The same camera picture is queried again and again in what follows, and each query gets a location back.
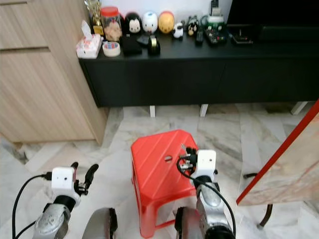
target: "white wall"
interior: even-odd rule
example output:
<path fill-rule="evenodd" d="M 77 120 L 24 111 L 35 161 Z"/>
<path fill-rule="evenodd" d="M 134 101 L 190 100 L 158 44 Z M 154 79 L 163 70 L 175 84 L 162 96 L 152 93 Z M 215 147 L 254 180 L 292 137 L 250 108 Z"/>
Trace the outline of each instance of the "white wall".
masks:
<path fill-rule="evenodd" d="M 123 17 L 130 11 L 137 12 L 140 16 L 152 10 L 158 15 L 165 10 L 171 11 L 175 21 L 187 20 L 189 15 L 198 16 L 209 14 L 210 0 L 100 0 L 103 6 L 116 6 Z M 227 21 L 232 0 L 219 0 L 224 19 Z"/>

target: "black cable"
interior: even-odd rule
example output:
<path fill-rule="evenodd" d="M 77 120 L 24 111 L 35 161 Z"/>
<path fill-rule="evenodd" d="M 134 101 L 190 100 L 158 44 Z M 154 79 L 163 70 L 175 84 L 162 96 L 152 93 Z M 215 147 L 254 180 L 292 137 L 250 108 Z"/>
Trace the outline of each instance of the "black cable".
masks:
<path fill-rule="evenodd" d="M 200 181 L 200 180 L 198 180 L 198 179 L 196 179 L 196 178 L 193 178 L 193 177 L 187 175 L 186 173 L 184 173 L 184 172 L 181 170 L 180 165 L 179 165 L 179 162 L 180 162 L 181 160 L 183 160 L 183 159 L 184 159 L 184 158 L 181 157 L 181 158 L 179 158 L 178 161 L 176 162 L 176 166 L 177 166 L 178 171 L 179 171 L 184 177 L 189 178 L 189 179 L 193 180 L 194 182 L 196 182 L 196 183 L 198 183 L 198 184 L 202 184 L 202 185 L 206 186 L 207 188 L 210 188 L 211 190 L 213 190 L 213 191 L 221 198 L 221 200 L 223 200 L 223 202 L 225 203 L 225 205 L 227 206 L 227 208 L 228 208 L 228 210 L 229 210 L 229 213 L 230 213 L 230 216 L 231 216 L 231 221 L 232 221 L 232 224 L 233 224 L 233 234 L 234 234 L 234 236 L 236 236 L 235 217 L 234 217 L 233 211 L 231 210 L 231 207 L 229 206 L 229 204 L 228 204 L 228 202 L 226 201 L 226 199 L 225 199 L 215 188 L 213 188 L 212 186 L 210 186 L 210 185 L 208 185 L 208 184 L 206 184 L 206 183 L 204 183 L 204 182 L 202 182 L 202 181 Z"/>
<path fill-rule="evenodd" d="M 15 239 L 18 239 L 22 233 L 24 233 L 26 230 L 28 230 L 30 227 L 32 227 L 35 224 L 35 221 L 33 223 L 30 223 L 28 226 L 26 226 L 25 228 L 23 228 L 18 235 L 16 235 Z"/>
<path fill-rule="evenodd" d="M 31 178 L 29 178 L 24 184 L 23 186 L 21 187 L 16 199 L 15 199 L 15 202 L 14 202 L 14 206 L 13 206 L 13 211 L 12 211 L 12 239 L 16 239 L 15 237 L 15 212 L 16 212 L 16 207 L 18 205 L 18 201 L 19 201 L 19 198 L 21 196 L 21 193 L 22 191 L 24 190 L 24 188 L 26 187 L 26 185 L 32 180 L 32 179 L 35 179 L 35 178 L 45 178 L 46 175 L 45 174 L 41 174 L 41 175 L 36 175 L 36 176 L 33 176 Z"/>

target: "marble floor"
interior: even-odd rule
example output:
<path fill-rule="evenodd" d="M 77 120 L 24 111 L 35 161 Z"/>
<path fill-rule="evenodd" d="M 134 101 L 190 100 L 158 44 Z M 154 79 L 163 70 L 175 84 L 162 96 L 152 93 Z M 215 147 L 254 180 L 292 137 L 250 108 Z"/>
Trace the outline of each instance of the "marble floor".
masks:
<path fill-rule="evenodd" d="M 111 108 L 101 146 L 94 141 L 24 144 L 19 152 L 0 146 L 0 238 L 11 238 L 12 207 L 21 185 L 32 175 L 68 166 L 78 161 L 78 179 L 86 170 L 99 164 L 89 194 L 72 212 L 66 239 L 80 239 L 91 214 L 100 207 L 114 207 L 118 216 L 117 238 L 138 239 L 139 215 L 131 184 L 130 146 L 141 136 L 173 129 L 190 132 L 198 147 L 217 152 L 217 181 L 221 193 L 232 207 L 237 239 L 312 239 L 319 234 L 319 203 L 293 202 L 275 204 L 273 214 L 263 230 L 256 227 L 266 205 L 238 207 L 235 200 L 249 183 L 243 173 L 258 172 L 287 135 L 311 107 L 293 116 L 290 104 L 210 105 L 206 117 L 199 117 L 199 106 L 156 107 L 156 118 L 150 118 L 148 107 Z M 34 221 L 46 203 L 51 202 L 49 182 L 32 181 L 24 191 L 17 208 L 16 228 Z M 158 222 L 173 217 L 181 205 L 195 206 L 195 198 L 163 206 Z M 173 226 L 156 231 L 154 238 L 175 238 Z M 32 238 L 32 230 L 21 239 Z"/>

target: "white cabinet leg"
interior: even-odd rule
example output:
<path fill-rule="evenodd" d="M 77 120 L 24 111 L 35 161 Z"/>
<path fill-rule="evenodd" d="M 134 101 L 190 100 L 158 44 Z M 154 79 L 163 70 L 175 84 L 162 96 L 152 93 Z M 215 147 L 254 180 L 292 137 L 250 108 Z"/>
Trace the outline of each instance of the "white cabinet leg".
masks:
<path fill-rule="evenodd" d="M 155 117 L 155 106 L 150 106 L 150 114 L 152 118 Z"/>
<path fill-rule="evenodd" d="M 201 107 L 200 107 L 200 113 L 199 113 L 199 116 L 200 116 L 200 117 L 205 117 L 207 108 L 208 108 L 208 104 L 202 104 L 202 105 L 201 105 Z"/>
<path fill-rule="evenodd" d="M 305 107 L 308 101 L 299 101 L 295 104 L 293 109 L 290 111 L 293 115 L 299 114 L 299 112 Z"/>

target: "red plastic stool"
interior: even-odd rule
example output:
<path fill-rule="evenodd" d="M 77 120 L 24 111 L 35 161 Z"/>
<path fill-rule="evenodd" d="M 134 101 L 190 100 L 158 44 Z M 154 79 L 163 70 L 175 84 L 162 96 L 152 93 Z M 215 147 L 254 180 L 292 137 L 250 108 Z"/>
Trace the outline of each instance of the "red plastic stool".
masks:
<path fill-rule="evenodd" d="M 158 208 L 171 201 L 195 195 L 189 179 L 176 168 L 182 144 L 197 149 L 190 133 L 175 130 L 138 138 L 132 145 L 133 177 L 140 214 L 141 236 L 150 238 L 155 230 L 175 220 L 156 225 Z"/>

